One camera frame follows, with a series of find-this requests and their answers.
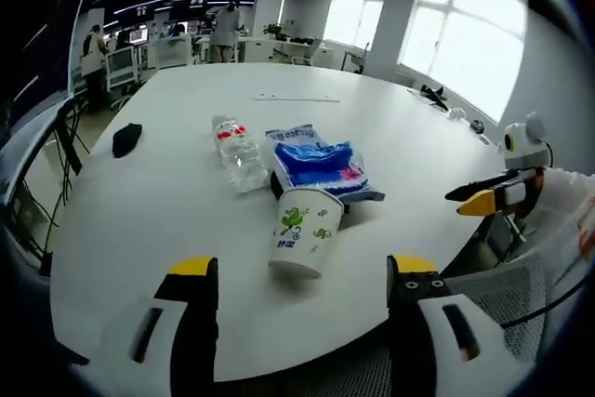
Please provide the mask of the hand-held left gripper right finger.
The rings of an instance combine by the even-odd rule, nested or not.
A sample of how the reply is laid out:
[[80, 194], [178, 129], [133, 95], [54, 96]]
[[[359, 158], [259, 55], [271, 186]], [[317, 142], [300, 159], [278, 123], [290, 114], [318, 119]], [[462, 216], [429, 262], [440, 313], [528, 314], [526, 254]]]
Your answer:
[[505, 396], [512, 355], [500, 324], [454, 295], [426, 258], [387, 256], [392, 396]]

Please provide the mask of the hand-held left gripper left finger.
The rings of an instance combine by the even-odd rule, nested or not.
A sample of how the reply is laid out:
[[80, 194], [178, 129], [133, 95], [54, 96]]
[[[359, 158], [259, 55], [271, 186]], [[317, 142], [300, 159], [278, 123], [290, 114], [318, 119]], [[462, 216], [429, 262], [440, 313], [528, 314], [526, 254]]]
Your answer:
[[155, 293], [104, 326], [99, 368], [112, 396], [211, 396], [218, 340], [218, 259], [176, 264]]

